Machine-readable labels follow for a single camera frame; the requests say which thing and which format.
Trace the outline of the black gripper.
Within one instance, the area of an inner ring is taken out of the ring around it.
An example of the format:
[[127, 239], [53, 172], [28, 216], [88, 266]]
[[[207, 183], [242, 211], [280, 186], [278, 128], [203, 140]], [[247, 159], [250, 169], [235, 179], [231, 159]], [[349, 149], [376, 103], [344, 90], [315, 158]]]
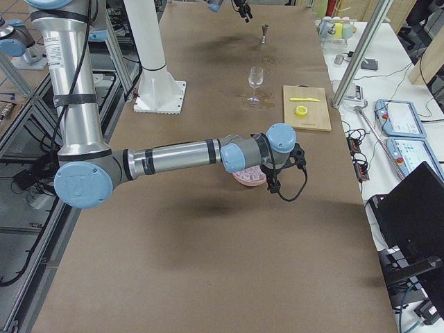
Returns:
[[246, 23], [248, 23], [253, 18], [250, 6], [246, 0], [233, 0], [232, 4], [234, 10], [239, 13], [240, 17]]
[[265, 164], [260, 165], [261, 171], [266, 176], [266, 182], [268, 184], [267, 190], [271, 194], [278, 194], [280, 192], [280, 181], [278, 180], [278, 174], [283, 169], [288, 169], [291, 167], [291, 163], [289, 161], [285, 162], [284, 164], [270, 164], [269, 166]]

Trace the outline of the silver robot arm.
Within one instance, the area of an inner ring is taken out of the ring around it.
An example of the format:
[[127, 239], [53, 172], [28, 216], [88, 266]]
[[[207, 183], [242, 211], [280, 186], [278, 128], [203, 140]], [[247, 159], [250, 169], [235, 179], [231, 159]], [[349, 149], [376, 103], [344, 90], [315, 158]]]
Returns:
[[[224, 0], [207, 0], [207, 7], [212, 12], [218, 12], [223, 5]], [[239, 13], [240, 17], [248, 23], [252, 18], [251, 8], [246, 0], [231, 0], [233, 10]]]
[[142, 175], [222, 163], [228, 173], [258, 166], [268, 190], [280, 192], [278, 173], [305, 169], [295, 130], [284, 123], [248, 139], [230, 135], [142, 151], [114, 151], [104, 141], [88, 38], [105, 30], [103, 1], [30, 1], [31, 21], [44, 39], [58, 111], [59, 169], [53, 181], [66, 204], [87, 209], [105, 202], [119, 185]]

